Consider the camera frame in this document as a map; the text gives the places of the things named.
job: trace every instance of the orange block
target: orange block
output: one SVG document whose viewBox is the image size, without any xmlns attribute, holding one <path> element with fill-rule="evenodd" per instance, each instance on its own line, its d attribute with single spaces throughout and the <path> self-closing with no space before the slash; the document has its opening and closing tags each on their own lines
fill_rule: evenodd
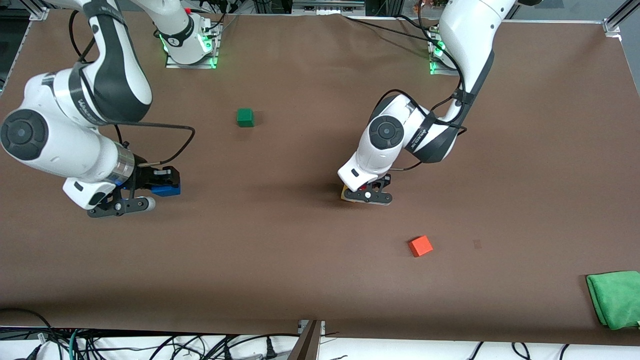
<svg viewBox="0 0 640 360">
<path fill-rule="evenodd" d="M 413 256 L 417 258 L 433 250 L 433 246 L 431 246 L 427 236 L 422 235 L 421 237 L 409 242 L 409 249 L 411 249 Z"/>
</svg>

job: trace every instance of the folded cloth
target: folded cloth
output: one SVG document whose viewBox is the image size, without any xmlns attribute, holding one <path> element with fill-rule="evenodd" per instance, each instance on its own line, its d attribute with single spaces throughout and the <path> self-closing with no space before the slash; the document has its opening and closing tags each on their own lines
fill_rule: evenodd
<svg viewBox="0 0 640 360">
<path fill-rule="evenodd" d="M 587 285 L 602 325 L 611 330 L 639 325 L 640 273 L 619 271 L 588 275 Z"/>
</svg>

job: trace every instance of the white floor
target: white floor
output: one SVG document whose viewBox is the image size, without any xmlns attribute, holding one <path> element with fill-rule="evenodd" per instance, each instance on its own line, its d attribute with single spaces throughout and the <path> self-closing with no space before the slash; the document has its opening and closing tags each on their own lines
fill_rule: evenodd
<svg viewBox="0 0 640 360">
<path fill-rule="evenodd" d="M 106 338 L 96 342 L 98 348 L 157 347 L 167 337 L 144 338 Z M 184 336 L 178 338 L 176 343 L 184 343 L 193 338 Z M 206 336 L 204 338 L 206 350 L 217 343 L 221 336 Z M 273 338 L 274 350 L 277 353 L 290 351 L 296 338 Z M 0 341 L 0 360 L 17 360 L 26 358 L 38 345 L 38 340 L 5 340 Z M 202 351 L 202 344 L 194 341 L 196 351 Z M 421 340 L 374 340 L 374 339 L 348 339 L 325 338 L 322 340 L 318 360 L 335 360 L 342 356 L 345 360 L 467 360 L 473 353 L 477 343 L 467 341 L 421 341 Z M 531 358 L 534 360 L 557 360 L 559 358 L 560 344 L 533 344 L 528 343 Z M 107 360 L 148 360 L 153 354 L 153 349 L 132 351 L 117 350 L 103 351 L 100 354 Z M 165 347 L 155 360 L 169 360 L 172 356 L 172 347 Z M 249 341 L 231 349 L 232 357 L 241 359 L 260 359 L 260 354 L 266 353 L 264 339 Z M 182 351 L 176 360 L 198 360 L 194 353 Z M 38 360 L 59 360 L 58 349 L 53 343 L 44 345 L 38 355 Z M 476 360 L 519 360 L 511 349 L 510 343 L 485 343 Z M 640 359 L 640 347 L 610 347 L 596 345 L 571 345 L 564 354 L 564 360 L 638 360 Z"/>
</svg>

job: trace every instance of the brown tabletop surface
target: brown tabletop surface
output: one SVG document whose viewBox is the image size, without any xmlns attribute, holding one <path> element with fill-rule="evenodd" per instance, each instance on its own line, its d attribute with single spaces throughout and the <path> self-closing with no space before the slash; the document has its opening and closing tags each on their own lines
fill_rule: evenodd
<svg viewBox="0 0 640 360">
<path fill-rule="evenodd" d="M 0 119 L 31 76 L 76 60 L 68 15 L 33 23 Z M 451 94 L 458 79 L 429 75 L 423 41 L 340 15 L 241 16 L 216 70 L 165 69 L 150 19 L 125 16 L 154 94 L 145 120 L 198 131 L 173 162 L 182 195 L 94 220 L 62 178 L 1 152 L 0 306 L 58 327 L 291 332 L 320 318 L 340 336 L 640 344 L 598 323 L 584 278 L 640 270 L 640 99 L 601 25 L 503 24 L 468 133 L 445 161 L 394 174 L 385 207 L 341 201 L 336 171 L 386 90 L 428 108 Z M 84 47 L 81 18 L 76 34 Z M 187 135 L 122 131 L 148 160 Z M 434 251 L 414 258 L 423 234 Z"/>
</svg>

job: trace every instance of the blue block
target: blue block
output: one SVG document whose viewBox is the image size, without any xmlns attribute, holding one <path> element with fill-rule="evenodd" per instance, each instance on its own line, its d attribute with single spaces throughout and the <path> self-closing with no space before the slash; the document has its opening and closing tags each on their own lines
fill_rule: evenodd
<svg viewBox="0 0 640 360">
<path fill-rule="evenodd" d="M 151 193 L 153 193 L 154 195 L 162 196 L 162 197 L 180 195 L 180 187 L 181 187 L 181 184 L 178 184 L 177 188 L 174 188 L 173 186 L 169 186 L 169 185 L 152 186 Z"/>
</svg>

